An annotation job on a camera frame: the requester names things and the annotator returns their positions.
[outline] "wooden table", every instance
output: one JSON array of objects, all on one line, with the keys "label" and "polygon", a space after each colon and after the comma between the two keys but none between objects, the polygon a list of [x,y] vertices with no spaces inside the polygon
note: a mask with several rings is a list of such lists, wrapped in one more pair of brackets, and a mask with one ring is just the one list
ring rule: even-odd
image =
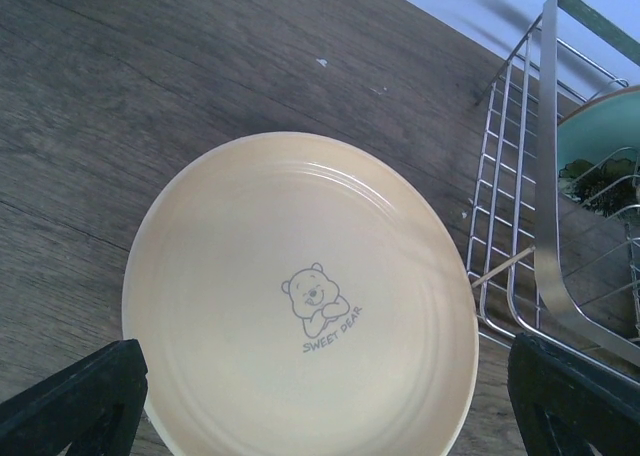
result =
[{"label": "wooden table", "polygon": [[[403,0],[0,0],[0,400],[119,339],[128,250],[175,174],[234,138],[382,159],[464,250],[500,61]],[[524,454],[481,342],[452,454]],[[168,454],[146,421],[133,454]]]}]

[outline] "wire basket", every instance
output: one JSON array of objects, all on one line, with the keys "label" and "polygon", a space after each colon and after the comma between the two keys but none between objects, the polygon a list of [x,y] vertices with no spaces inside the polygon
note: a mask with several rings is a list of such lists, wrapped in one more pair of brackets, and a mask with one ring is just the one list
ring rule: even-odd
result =
[{"label": "wire basket", "polygon": [[[466,269],[483,335],[508,345],[525,329],[631,381],[627,375],[640,373],[640,204],[606,214],[593,207],[640,185],[640,141],[561,179],[559,188],[558,122],[628,86],[558,38],[560,10],[640,63],[640,45],[581,0],[545,3],[478,101],[488,98],[489,107]],[[585,97],[559,81],[559,49],[601,74],[602,89]],[[632,170],[576,198],[575,188],[612,160],[631,161]]]}]

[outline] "wooden floor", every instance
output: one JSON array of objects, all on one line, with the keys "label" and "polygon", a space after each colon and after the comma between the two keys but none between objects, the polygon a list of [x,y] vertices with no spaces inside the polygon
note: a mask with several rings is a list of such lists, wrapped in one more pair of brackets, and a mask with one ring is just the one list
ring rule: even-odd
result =
[{"label": "wooden floor", "polygon": [[[473,102],[500,61],[405,1],[0,0],[0,15],[0,400],[121,337],[146,210],[240,136],[307,131],[369,151],[464,249]],[[524,454],[506,356],[482,341],[452,454]],[[168,454],[146,421],[133,454]]]}]

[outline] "white surface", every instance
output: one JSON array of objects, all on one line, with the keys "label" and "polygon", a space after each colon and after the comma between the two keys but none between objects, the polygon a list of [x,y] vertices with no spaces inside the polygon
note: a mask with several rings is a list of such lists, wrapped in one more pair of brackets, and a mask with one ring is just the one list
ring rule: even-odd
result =
[{"label": "white surface", "polygon": [[[527,27],[542,12],[546,0],[408,0],[432,16],[460,31],[469,38],[506,58]],[[640,39],[639,0],[583,0],[626,31]],[[596,62],[632,84],[640,83],[638,67],[612,51],[597,37],[575,30],[573,25],[560,31],[560,37],[577,49],[592,56]],[[580,69],[564,67],[561,79],[577,87],[581,93],[591,94],[601,88],[601,83]]]},{"label": "white surface", "polygon": [[177,455],[446,454],[477,371],[475,303],[436,214],[372,156],[300,133],[174,178],[134,241],[123,328]]}]

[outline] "cartoon bear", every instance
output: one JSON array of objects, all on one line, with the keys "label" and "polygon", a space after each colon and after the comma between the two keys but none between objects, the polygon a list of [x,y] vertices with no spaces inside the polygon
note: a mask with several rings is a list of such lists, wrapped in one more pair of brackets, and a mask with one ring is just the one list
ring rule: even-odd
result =
[{"label": "cartoon bear", "polygon": [[304,332],[312,339],[351,309],[340,295],[338,285],[324,274],[320,263],[298,271],[282,283],[282,291],[289,295],[293,313],[302,319]]}]

